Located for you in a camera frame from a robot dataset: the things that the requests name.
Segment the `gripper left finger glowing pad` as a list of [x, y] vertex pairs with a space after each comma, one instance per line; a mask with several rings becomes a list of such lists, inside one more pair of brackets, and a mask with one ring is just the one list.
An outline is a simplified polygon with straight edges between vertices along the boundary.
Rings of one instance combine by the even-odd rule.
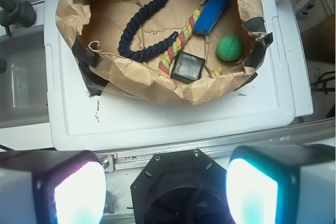
[[92, 151], [1, 153], [1, 223], [100, 223], [106, 190]]

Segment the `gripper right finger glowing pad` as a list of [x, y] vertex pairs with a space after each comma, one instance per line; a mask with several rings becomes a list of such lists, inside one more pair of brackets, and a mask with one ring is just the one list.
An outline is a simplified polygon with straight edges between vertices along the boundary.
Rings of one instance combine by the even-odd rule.
[[236, 223], [335, 223], [335, 147], [241, 145], [226, 195]]

